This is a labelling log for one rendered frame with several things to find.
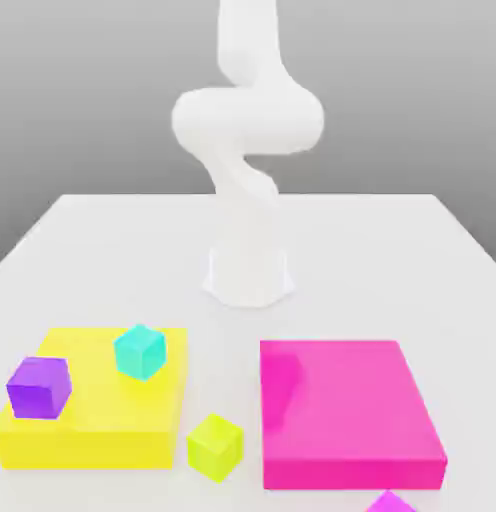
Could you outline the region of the small cyan cube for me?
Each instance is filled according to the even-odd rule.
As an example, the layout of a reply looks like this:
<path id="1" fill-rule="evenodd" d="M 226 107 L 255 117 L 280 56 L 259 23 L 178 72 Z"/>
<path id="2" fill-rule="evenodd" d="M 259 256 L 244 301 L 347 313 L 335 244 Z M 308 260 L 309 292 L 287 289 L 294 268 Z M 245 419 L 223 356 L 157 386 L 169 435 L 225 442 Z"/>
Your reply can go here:
<path id="1" fill-rule="evenodd" d="M 167 361 L 165 335 L 144 325 L 128 329 L 113 347 L 117 371 L 139 381 L 148 381 Z"/>

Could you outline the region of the small lime cube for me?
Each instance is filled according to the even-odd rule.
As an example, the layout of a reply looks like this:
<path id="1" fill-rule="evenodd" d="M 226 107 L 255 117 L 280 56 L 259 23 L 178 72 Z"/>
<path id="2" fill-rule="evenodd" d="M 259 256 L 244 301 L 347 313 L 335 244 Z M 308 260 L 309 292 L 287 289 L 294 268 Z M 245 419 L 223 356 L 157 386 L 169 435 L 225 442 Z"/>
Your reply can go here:
<path id="1" fill-rule="evenodd" d="M 221 483 L 241 462 L 244 431 L 229 420 L 211 413 L 186 438 L 191 468 Z"/>

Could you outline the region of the small purple cube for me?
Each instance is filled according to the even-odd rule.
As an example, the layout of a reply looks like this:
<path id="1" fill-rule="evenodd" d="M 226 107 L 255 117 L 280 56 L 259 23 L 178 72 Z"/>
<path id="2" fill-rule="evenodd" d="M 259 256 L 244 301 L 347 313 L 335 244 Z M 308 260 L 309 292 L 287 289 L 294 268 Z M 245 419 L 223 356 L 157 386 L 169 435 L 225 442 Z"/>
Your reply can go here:
<path id="1" fill-rule="evenodd" d="M 6 388 L 15 418 L 55 420 L 72 393 L 67 360 L 26 357 Z"/>

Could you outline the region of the small magenta cube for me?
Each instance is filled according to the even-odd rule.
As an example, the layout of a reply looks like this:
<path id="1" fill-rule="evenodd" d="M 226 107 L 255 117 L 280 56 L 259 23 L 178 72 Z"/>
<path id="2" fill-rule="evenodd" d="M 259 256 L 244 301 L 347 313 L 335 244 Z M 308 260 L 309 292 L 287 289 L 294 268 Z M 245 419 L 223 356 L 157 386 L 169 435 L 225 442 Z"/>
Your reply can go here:
<path id="1" fill-rule="evenodd" d="M 366 512 L 416 512 L 416 510 L 390 490 L 383 492 Z"/>

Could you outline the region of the large pink box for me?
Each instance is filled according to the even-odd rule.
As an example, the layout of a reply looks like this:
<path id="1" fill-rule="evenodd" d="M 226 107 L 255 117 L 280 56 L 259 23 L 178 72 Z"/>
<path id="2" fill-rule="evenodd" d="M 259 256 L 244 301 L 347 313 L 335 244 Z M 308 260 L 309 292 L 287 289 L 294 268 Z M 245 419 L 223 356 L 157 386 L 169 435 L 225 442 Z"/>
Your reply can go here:
<path id="1" fill-rule="evenodd" d="M 267 490 L 438 490 L 447 455 L 395 341 L 260 344 Z"/>

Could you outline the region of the large yellow box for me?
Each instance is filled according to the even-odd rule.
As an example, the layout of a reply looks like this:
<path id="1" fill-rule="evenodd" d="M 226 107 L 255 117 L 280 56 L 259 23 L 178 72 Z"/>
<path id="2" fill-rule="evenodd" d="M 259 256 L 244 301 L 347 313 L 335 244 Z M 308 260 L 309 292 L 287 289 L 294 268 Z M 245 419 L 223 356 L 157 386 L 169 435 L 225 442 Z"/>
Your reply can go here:
<path id="1" fill-rule="evenodd" d="M 121 328 L 52 328 L 40 357 L 67 360 L 73 391 L 54 420 L 0 412 L 0 464 L 20 469 L 169 469 L 187 377 L 184 328 L 165 328 L 167 361 L 139 381 L 116 369 Z"/>

